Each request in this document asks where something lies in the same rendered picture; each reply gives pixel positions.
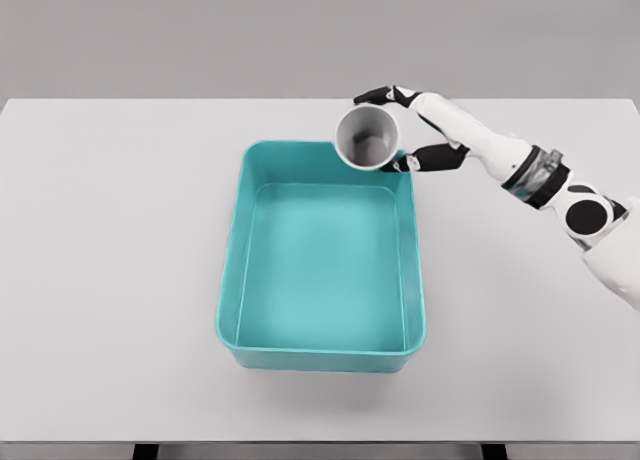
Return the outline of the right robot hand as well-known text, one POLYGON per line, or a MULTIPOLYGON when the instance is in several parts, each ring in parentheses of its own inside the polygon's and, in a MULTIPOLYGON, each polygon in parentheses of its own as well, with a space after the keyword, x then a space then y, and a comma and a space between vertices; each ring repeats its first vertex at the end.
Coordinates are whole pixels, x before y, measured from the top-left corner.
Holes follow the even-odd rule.
POLYGON ((458 169, 468 153, 489 136, 489 129, 453 102, 433 92, 418 92, 397 85, 369 90, 353 99, 355 105, 396 103, 413 110, 437 130, 445 143, 427 145, 389 161, 380 170, 387 173, 433 172, 458 169))

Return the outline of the white paper cup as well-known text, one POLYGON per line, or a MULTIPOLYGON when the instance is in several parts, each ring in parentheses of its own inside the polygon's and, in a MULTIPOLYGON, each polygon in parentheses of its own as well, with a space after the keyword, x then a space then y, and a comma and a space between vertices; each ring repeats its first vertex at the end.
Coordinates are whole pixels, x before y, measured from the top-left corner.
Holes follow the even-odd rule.
POLYGON ((337 122, 333 145, 339 158, 361 171, 380 169, 400 151, 400 127, 381 106, 360 104, 337 122))

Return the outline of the teal plastic basket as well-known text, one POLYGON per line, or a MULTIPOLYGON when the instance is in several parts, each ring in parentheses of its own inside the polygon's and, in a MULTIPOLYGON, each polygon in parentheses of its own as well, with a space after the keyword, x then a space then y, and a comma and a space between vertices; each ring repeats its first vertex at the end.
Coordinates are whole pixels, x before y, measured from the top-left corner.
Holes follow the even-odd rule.
POLYGON ((426 336, 410 175, 350 168, 328 142, 249 145, 216 332, 246 368, 400 371, 426 336))

